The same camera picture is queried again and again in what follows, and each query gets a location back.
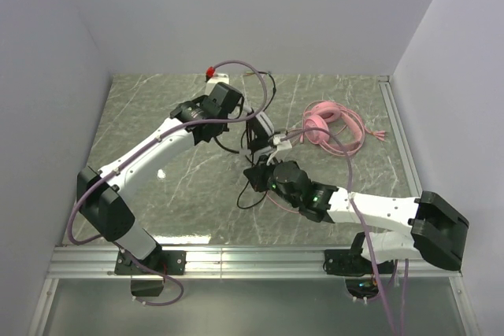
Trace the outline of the aluminium right side rail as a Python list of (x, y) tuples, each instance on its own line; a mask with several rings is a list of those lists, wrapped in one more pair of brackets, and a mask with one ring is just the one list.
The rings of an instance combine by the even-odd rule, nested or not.
[(384, 99), (385, 107), (391, 122), (393, 135), (395, 136), (402, 166), (406, 174), (406, 182), (409, 191), (413, 196), (420, 197), (422, 193), (422, 185), (417, 172), (416, 165), (413, 160), (410, 145), (407, 141), (406, 132), (402, 125), (402, 120), (399, 115), (398, 106), (396, 104), (392, 88), (390, 76), (379, 76), (378, 84)]

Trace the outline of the aluminium rail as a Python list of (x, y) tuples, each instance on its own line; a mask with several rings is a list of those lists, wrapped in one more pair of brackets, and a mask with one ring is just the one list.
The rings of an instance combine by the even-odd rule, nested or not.
[[(165, 246), (186, 253), (178, 279), (328, 279), (324, 246)], [(113, 246), (54, 249), (48, 279), (157, 279), (156, 275), (119, 275)]]
[(406, 174), (406, 182), (409, 191), (413, 196), (420, 197), (422, 193), (422, 185), (417, 172), (416, 165), (413, 160), (410, 145), (407, 141), (406, 132), (402, 125), (402, 120), (399, 115), (398, 106), (396, 104), (392, 88), (390, 76), (379, 76), (378, 84), (384, 99), (385, 107), (391, 122), (393, 135), (395, 136), (402, 166)]

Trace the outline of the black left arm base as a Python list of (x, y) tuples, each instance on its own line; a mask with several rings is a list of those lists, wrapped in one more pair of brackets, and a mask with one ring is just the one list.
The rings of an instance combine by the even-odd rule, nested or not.
[(114, 275), (129, 276), (130, 291), (136, 299), (159, 297), (169, 283), (180, 289), (179, 295), (170, 302), (178, 301), (184, 293), (182, 282), (177, 276), (185, 273), (186, 252), (156, 248), (143, 260), (136, 260), (128, 252), (119, 251)]

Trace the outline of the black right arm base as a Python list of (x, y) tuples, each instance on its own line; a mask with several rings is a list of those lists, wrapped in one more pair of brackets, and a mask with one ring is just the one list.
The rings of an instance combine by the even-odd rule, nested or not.
[(327, 275), (344, 278), (346, 291), (353, 300), (370, 301), (379, 297), (372, 263), (349, 249), (326, 249), (322, 268)]

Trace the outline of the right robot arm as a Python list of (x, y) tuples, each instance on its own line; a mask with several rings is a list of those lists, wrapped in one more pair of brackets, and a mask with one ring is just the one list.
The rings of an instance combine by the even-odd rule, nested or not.
[(409, 198), (349, 192), (313, 181), (294, 161), (259, 163), (243, 174), (254, 191), (274, 192), (315, 223), (379, 228), (354, 240), (368, 262), (423, 259), (445, 271), (461, 269), (469, 221), (435, 192)]

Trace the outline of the white and black headphones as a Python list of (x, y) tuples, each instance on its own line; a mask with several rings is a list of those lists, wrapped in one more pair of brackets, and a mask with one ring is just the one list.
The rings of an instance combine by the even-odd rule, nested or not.
[(213, 141), (224, 151), (240, 156), (244, 156), (251, 166), (256, 163), (256, 157), (271, 153), (272, 137), (275, 134), (275, 128), (270, 118), (264, 111), (259, 112), (254, 118), (245, 123), (243, 137), (246, 138), (246, 145), (241, 146), (239, 150), (230, 149), (221, 144), (217, 137)]

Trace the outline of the aluminium front rail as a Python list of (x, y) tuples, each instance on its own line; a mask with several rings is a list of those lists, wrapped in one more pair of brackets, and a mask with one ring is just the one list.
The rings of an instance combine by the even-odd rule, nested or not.
[[(165, 246), (186, 253), (178, 279), (328, 279), (324, 246)], [(156, 275), (119, 275), (113, 246), (54, 249), (48, 279), (157, 279)]]

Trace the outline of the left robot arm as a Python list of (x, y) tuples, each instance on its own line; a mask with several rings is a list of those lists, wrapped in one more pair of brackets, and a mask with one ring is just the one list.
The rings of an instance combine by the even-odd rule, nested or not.
[(128, 206), (136, 190), (159, 168), (200, 142), (227, 130), (228, 116), (243, 106), (243, 95), (219, 82), (209, 94), (178, 104), (149, 137), (96, 172), (78, 175), (79, 212), (98, 235), (115, 242), (136, 260), (156, 260), (158, 243)]

